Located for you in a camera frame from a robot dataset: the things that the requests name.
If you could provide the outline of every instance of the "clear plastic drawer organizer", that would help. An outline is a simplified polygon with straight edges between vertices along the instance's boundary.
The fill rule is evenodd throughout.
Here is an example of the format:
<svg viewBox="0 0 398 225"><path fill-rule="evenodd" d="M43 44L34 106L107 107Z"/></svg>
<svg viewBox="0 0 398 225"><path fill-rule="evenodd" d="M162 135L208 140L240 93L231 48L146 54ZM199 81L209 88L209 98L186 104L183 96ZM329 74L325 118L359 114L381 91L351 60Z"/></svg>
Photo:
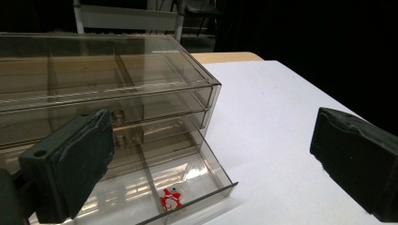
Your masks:
<svg viewBox="0 0 398 225"><path fill-rule="evenodd" d="M114 159L66 224L170 223L237 184L204 140L221 84L171 37L0 38L1 168L17 172L21 152L76 115L111 111ZM181 194L173 210L166 188Z"/></svg>

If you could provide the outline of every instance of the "wooden surface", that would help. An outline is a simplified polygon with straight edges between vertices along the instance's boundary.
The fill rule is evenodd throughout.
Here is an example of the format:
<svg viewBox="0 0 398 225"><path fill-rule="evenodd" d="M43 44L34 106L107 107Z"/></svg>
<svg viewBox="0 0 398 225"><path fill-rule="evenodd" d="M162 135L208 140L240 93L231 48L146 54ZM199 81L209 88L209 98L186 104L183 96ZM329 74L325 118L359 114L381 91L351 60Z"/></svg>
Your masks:
<svg viewBox="0 0 398 225"><path fill-rule="evenodd" d="M209 52L192 53L191 55L201 64L264 60L251 52Z"/></svg>

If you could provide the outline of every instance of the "small red figure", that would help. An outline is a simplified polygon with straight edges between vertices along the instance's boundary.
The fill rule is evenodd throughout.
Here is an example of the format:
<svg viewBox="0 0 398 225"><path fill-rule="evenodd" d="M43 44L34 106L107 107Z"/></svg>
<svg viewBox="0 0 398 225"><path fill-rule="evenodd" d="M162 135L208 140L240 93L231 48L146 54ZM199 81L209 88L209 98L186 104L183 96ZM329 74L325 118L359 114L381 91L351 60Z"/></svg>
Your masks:
<svg viewBox="0 0 398 225"><path fill-rule="evenodd" d="M174 187L172 190L165 188L163 191L164 196L161 197L161 205L163 205L165 211L173 210L182 205L182 203L179 201L181 194L178 193Z"/></svg>

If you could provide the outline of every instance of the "white tabletop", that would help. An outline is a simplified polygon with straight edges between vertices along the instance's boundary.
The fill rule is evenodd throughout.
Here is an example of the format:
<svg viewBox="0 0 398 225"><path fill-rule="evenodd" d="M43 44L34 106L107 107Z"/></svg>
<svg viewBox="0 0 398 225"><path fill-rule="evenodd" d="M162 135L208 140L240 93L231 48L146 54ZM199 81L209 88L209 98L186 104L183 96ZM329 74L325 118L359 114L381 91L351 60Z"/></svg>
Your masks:
<svg viewBox="0 0 398 225"><path fill-rule="evenodd" d="M206 139L239 184L176 224L383 224L310 154L319 107L353 112L277 61L205 68L222 83Z"/></svg>

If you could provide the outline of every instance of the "black background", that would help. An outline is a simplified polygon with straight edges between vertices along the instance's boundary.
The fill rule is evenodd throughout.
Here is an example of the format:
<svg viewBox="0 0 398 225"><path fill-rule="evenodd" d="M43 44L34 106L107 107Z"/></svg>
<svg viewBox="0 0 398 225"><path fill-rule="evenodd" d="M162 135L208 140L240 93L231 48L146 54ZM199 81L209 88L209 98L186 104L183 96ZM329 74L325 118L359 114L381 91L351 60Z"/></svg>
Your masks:
<svg viewBox="0 0 398 225"><path fill-rule="evenodd" d="M224 13L215 52L278 60L398 135L398 1L228 0Z"/></svg>

